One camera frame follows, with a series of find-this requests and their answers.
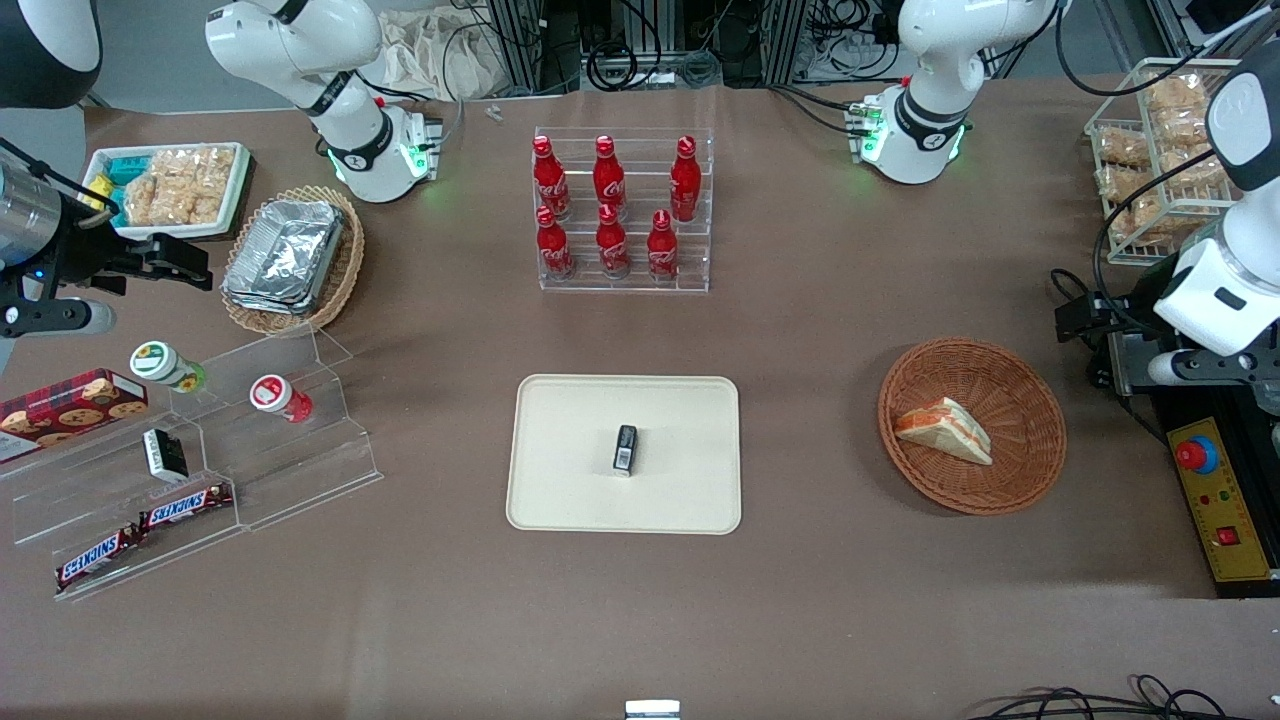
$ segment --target tabletop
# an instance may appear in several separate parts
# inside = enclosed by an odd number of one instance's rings
[[[0,543],[0,715],[616,717],[675,697],[691,719],[905,720],[1042,685],[1129,697],[1132,673],[1271,711],[1275,605],[1211,600],[1167,448],[1088,386],[1083,346],[1055,342],[1047,270],[1085,274],[1100,219],[1078,142],[1094,99],[989,83],[961,155],[922,187],[854,165],[765,91],[495,101],[502,122],[488,104],[438,181],[357,202],[367,255],[329,329],[385,478],[83,602],[52,601],[46,553]],[[251,208],[339,187],[297,111],[86,117],[91,147],[243,142]],[[636,124],[716,131],[710,293],[543,293],[534,127]],[[207,246],[219,268],[227,245]],[[255,338],[216,292],[131,281],[111,302],[109,334],[19,342],[4,397],[120,368],[152,337],[196,360]],[[881,446],[888,366],[952,334],[1019,354],[1062,405],[1066,466],[1023,512],[942,510]],[[741,525],[512,528],[516,388],[534,373],[732,379]]]

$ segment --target cookie box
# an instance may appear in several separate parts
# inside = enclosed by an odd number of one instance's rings
[[[0,464],[147,411],[147,391],[105,368],[0,405]]]

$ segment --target brown woven basket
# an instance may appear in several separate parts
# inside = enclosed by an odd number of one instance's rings
[[[275,200],[325,201],[340,208],[347,215],[342,236],[338,238],[340,245],[338,245],[338,250],[334,252],[333,263],[329,265],[329,275],[320,290],[320,301],[310,315],[285,315],[283,313],[248,310],[233,304],[227,295],[223,295],[223,305],[227,306],[227,311],[236,320],[236,324],[247,331],[274,334],[307,322],[314,327],[323,328],[338,316],[342,307],[347,305],[347,300],[351,299],[351,292],[356,288],[356,275],[360,274],[360,264],[365,260],[365,228],[361,227],[360,217],[356,215],[356,209],[351,205],[351,201],[338,191],[328,187],[308,184],[306,187],[285,190],[268,202]],[[244,247],[244,236],[248,234],[248,228],[252,227],[253,220],[262,213],[268,202],[253,210],[253,214],[241,227],[241,232],[236,237],[236,245],[232,246],[230,255],[227,258],[228,269],[236,261],[241,247]]]
[[[991,436],[989,466],[893,436],[893,420],[943,396],[964,405]],[[922,493],[961,512],[1021,510],[1044,497],[1066,460],[1066,424],[1053,392],[1027,363],[987,342],[948,337],[913,347],[884,378],[877,411],[897,469]]]

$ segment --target yellow control panel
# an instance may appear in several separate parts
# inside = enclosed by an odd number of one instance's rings
[[[1169,433],[1169,447],[1213,578],[1221,583],[1268,579],[1271,566],[1222,450],[1217,423],[1206,418],[1178,428]]]

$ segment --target cloth bag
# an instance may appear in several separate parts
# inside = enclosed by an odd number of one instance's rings
[[[511,77],[498,56],[499,38],[470,10],[451,5],[430,10],[383,10],[387,70],[383,85],[392,90],[421,92],[442,100],[475,100],[494,95],[511,85]],[[461,27],[453,42],[449,36]],[[444,45],[448,44],[448,56]],[[448,90],[444,73],[448,72]]]

